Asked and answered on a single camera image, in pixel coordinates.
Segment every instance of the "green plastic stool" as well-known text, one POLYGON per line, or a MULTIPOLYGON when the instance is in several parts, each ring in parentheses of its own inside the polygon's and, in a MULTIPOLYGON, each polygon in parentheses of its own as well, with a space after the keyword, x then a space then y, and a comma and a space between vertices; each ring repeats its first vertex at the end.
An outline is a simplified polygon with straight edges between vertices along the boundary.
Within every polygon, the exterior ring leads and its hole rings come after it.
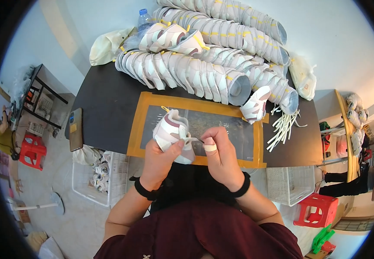
POLYGON ((314 254, 317 254, 321 250, 321 247, 324 245, 324 243, 328 241, 335 233, 335 231, 330 230, 331 225, 332 224, 329 224, 327 227, 323 228, 321 232, 319 232, 318 235, 314 237, 314 241, 312 242, 312 252, 314 254))

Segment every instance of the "white plastic basket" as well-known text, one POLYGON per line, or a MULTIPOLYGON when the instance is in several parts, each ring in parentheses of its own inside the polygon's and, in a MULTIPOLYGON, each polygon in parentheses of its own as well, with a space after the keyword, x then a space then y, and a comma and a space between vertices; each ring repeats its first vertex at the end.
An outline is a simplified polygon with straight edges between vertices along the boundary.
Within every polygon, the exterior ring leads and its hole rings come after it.
MULTIPOLYGON (((37 100, 38 95, 34 95, 33 99, 31 100, 33 103, 37 100)), ((46 117, 53 106, 53 100, 51 100, 48 96, 46 96, 44 93, 41 93, 40 98, 38 99, 37 106, 35 108, 35 113, 42 117, 46 117)))
POLYGON ((105 207, 114 206, 126 193, 129 157, 112 152, 109 164, 108 192, 101 193, 89 186, 89 179, 93 177, 90 165, 73 162, 72 189, 77 194, 105 207))
POLYGON ((267 168, 268 198, 293 206, 315 190, 314 166, 267 168))
POLYGON ((36 122, 29 122, 29 132, 37 136, 43 137, 44 127, 36 122))

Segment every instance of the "black pants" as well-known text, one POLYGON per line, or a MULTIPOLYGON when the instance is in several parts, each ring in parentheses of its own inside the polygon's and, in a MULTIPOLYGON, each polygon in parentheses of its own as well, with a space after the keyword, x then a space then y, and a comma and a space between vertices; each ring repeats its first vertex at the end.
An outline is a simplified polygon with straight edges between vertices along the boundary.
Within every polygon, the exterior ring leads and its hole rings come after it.
POLYGON ((319 194, 340 197, 340 196, 353 196, 368 192, 367 186, 368 168, 361 172, 360 176, 351 182, 347 183, 347 172, 342 174, 325 174, 325 182, 341 182, 340 184, 333 184, 324 186, 319 189, 319 194))
POLYGON ((236 200, 229 194, 227 187, 212 178, 207 166, 173 163, 158 198, 151 204, 151 212, 197 198, 211 198, 236 206, 236 200))

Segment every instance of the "wrist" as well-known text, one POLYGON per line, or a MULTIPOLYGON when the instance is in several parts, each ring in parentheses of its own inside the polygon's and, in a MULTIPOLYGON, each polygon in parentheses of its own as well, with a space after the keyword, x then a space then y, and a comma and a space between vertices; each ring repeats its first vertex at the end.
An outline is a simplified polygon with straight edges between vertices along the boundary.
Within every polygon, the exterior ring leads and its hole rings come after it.
POLYGON ((142 185, 142 187, 144 187, 145 190, 153 191, 153 190, 158 190, 159 189, 159 187, 162 184, 162 181, 148 179, 148 177, 144 176, 144 174, 143 174, 139 178, 139 183, 142 185))
POLYGON ((239 171, 236 174, 236 177, 232 178, 231 181, 228 183, 224 184, 230 192, 237 192, 244 184, 245 182, 245 175, 239 171))

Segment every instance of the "cream cloth bag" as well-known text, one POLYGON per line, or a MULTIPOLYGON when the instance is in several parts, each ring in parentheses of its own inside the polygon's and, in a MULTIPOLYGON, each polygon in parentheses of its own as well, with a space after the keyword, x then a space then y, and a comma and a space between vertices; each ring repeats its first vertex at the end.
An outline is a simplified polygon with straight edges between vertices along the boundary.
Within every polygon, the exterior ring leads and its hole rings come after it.
POLYGON ((122 42, 136 32, 136 28, 117 30, 99 36, 92 45, 89 54, 91 65, 104 65, 116 59, 122 42))

